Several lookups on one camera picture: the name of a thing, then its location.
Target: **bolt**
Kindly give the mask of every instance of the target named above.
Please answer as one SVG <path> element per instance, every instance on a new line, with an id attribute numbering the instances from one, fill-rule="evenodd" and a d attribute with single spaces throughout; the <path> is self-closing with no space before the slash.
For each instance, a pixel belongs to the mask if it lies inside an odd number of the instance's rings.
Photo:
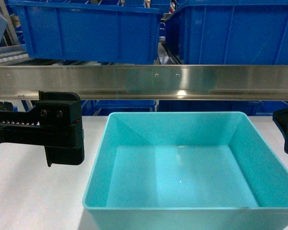
<path id="1" fill-rule="evenodd" d="M 56 112 L 56 116 L 57 116 L 57 118 L 62 118 L 63 117 L 63 112 L 61 110 L 58 110 Z"/>
<path id="2" fill-rule="evenodd" d="M 42 110 L 40 111 L 40 116 L 41 116 L 41 117 L 46 117 L 46 116 L 47 116 L 47 111 L 46 111 L 45 109 L 42 109 Z"/>

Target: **white table surface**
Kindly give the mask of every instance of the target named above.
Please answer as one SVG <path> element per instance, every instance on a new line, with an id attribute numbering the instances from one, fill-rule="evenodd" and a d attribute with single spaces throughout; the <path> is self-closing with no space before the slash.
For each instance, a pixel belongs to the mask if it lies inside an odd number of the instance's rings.
<path id="1" fill-rule="evenodd" d="M 250 118 L 288 168 L 284 139 L 272 118 Z M 0 145 L 0 230 L 98 229 L 82 198 L 106 121 L 83 118 L 85 160 L 79 166 L 49 168 L 42 146 Z"/>

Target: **metal frame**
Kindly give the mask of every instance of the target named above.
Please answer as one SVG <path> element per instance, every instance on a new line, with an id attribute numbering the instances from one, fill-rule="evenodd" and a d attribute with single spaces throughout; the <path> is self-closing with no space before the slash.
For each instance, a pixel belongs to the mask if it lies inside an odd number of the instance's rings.
<path id="1" fill-rule="evenodd" d="M 14 52 L 26 52 L 21 45 L 0 47 L 0 55 L 13 55 Z"/>
<path id="2" fill-rule="evenodd" d="M 8 21 L 8 25 L 6 27 L 6 31 L 7 31 L 8 35 L 9 35 L 9 37 L 10 37 L 11 44 L 12 45 L 19 45 L 20 43 L 19 43 L 17 34 L 15 32 L 13 23 L 11 21 L 11 18 L 10 18 L 9 12 L 8 12 L 8 10 L 6 8 L 4 0 L 0 0 L 0 12 L 4 15 L 4 17 Z"/>
<path id="3" fill-rule="evenodd" d="M 288 66 L 0 66 L 0 99 L 288 100 Z"/>

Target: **blue plastic bin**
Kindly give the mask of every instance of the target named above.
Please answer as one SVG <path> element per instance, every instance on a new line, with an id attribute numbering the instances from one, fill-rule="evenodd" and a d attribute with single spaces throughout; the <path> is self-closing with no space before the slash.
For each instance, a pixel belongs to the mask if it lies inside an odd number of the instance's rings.
<path id="1" fill-rule="evenodd" d="M 32 58 L 152 64 L 159 9 L 10 0 Z"/>
<path id="2" fill-rule="evenodd" d="M 243 113 L 114 113 L 83 205 L 100 230 L 283 230 L 288 171 Z"/>
<path id="3" fill-rule="evenodd" d="M 285 109 L 288 102 L 264 101 L 263 105 L 257 111 L 257 116 L 272 116 L 274 111 Z"/>
<path id="4" fill-rule="evenodd" d="M 155 100 L 97 100 L 95 108 L 98 116 L 108 116 L 114 112 L 154 112 Z"/>
<path id="5" fill-rule="evenodd" d="M 159 112 L 238 111 L 254 116 L 263 105 L 259 101 L 159 101 Z"/>
<path id="6" fill-rule="evenodd" d="M 95 112 L 95 101 L 81 100 L 82 116 L 93 116 Z"/>
<path id="7" fill-rule="evenodd" d="M 121 5 L 119 0 L 102 0 L 101 5 Z M 125 0 L 125 7 L 144 7 L 144 0 Z M 151 0 L 151 8 L 161 9 L 163 13 L 168 13 L 170 0 Z"/>
<path id="8" fill-rule="evenodd" d="M 82 4 L 91 4 L 90 0 L 43 0 L 47 2 L 64 2 L 64 3 L 82 3 Z"/>
<path id="9" fill-rule="evenodd" d="M 184 64 L 288 64 L 288 0 L 186 0 L 165 22 Z"/>

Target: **metal beam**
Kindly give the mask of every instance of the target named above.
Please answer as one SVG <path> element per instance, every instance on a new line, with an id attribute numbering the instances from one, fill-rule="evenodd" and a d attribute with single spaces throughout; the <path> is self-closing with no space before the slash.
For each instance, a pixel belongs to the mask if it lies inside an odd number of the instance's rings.
<path id="1" fill-rule="evenodd" d="M 26 52 L 21 45 L 0 47 L 0 55 L 11 55 L 13 52 Z"/>
<path id="2" fill-rule="evenodd" d="M 288 66 L 8 66 L 0 99 L 37 99 L 38 90 L 83 99 L 288 100 Z"/>

